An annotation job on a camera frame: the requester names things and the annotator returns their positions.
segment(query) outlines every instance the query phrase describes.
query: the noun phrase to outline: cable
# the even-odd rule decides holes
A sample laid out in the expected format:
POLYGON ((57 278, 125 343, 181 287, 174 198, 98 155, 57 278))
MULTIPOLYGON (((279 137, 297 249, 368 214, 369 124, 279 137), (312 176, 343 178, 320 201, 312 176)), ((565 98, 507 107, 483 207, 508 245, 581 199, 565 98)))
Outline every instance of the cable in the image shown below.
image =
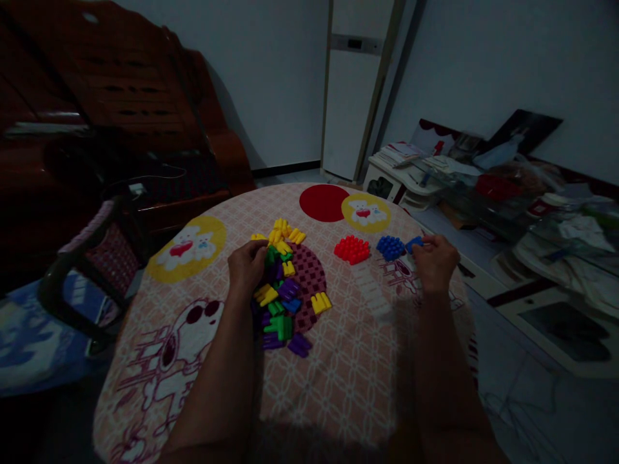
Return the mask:
POLYGON ((116 182, 112 182, 110 185, 106 186, 103 190, 101 190, 101 193, 99 194, 99 198, 101 198, 101 200, 102 200, 103 199, 103 194, 110 187, 114 187, 115 185, 122 184, 123 182, 129 182, 130 180, 143 179, 145 177, 156 177, 158 179, 179 179, 179 178, 183 177, 185 174, 187 174, 187 169, 185 169, 185 168, 179 168, 178 166, 171 166, 171 165, 166 164, 166 163, 163 163, 162 166, 166 166, 168 168, 180 169, 182 171, 182 174, 177 175, 177 176, 173 176, 173 177, 160 176, 160 175, 154 175, 154 174, 147 174, 147 175, 143 175, 143 176, 136 176, 136 177, 130 177, 128 179, 117 180, 116 182))

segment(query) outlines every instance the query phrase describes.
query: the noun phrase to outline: papers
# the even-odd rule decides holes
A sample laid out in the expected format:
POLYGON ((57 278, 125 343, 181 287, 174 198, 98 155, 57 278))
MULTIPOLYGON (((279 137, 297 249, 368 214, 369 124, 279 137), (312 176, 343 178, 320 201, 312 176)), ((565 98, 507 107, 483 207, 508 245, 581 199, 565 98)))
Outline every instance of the papers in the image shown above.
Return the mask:
POLYGON ((404 142, 385 145, 374 156, 383 160, 392 168, 403 168, 425 153, 415 145, 404 142))
POLYGON ((460 173, 477 177, 482 173, 479 169, 471 166, 470 164, 461 163, 453 158, 449 158, 444 155, 426 158, 424 159, 424 163, 426 163, 428 166, 432 166, 439 171, 444 172, 445 174, 460 173))

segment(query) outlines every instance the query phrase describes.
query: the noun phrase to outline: table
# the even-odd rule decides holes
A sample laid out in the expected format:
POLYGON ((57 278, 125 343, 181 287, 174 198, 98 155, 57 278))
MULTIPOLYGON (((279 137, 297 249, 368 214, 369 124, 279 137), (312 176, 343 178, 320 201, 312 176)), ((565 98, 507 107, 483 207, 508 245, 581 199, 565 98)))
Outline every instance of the table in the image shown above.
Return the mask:
MULTIPOLYGON (((420 286, 414 261, 385 262, 383 235, 421 231, 392 203, 354 189, 284 184, 234 197, 193 219, 150 260, 95 412, 95 449, 107 462, 151 463, 178 417, 213 339, 228 290, 227 256, 278 218, 307 238, 295 251, 302 309, 295 331, 306 359, 257 349, 251 446, 259 460, 380 459, 398 420, 412 413, 411 342, 420 286), (370 258, 350 266, 333 254, 348 235, 370 258), (315 316, 310 296, 333 308, 315 316)), ((473 317, 456 270, 449 292, 458 336, 477 372, 473 317)))

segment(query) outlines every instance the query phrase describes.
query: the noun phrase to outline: right hand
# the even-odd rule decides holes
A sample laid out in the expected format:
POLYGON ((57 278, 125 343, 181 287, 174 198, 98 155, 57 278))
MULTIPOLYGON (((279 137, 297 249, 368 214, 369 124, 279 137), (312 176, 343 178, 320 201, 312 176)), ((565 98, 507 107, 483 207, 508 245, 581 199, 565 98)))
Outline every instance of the right hand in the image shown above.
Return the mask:
POLYGON ((460 253, 442 235, 426 235, 422 241, 423 247, 413 245, 413 255, 424 292, 447 292, 451 275, 460 262, 460 253))

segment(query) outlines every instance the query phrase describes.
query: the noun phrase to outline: pink tablecloth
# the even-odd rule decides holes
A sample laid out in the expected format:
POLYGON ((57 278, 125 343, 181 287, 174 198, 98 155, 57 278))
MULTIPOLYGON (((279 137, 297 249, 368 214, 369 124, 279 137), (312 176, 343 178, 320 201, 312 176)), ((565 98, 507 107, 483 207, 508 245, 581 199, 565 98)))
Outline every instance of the pink tablecloth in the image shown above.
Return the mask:
MULTIPOLYGON (((257 350, 252 456, 380 458, 380 444, 412 410, 411 340, 420 291, 414 261, 402 256, 387 263, 375 246, 383 235, 406 242, 422 232, 392 203, 315 185, 273 186, 228 200, 192 220, 151 259, 95 413, 93 439, 103 460, 157 459, 217 330, 227 256, 251 234, 268 235, 280 217, 307 234, 293 246, 295 279, 303 287, 295 330, 313 348, 306 359, 288 349, 257 350), (369 241, 368 260, 350 266, 333 254, 347 235, 369 241), (323 290, 333 308, 316 317, 310 296, 323 290)), ((458 271, 450 296, 476 372, 473 318, 458 271)))

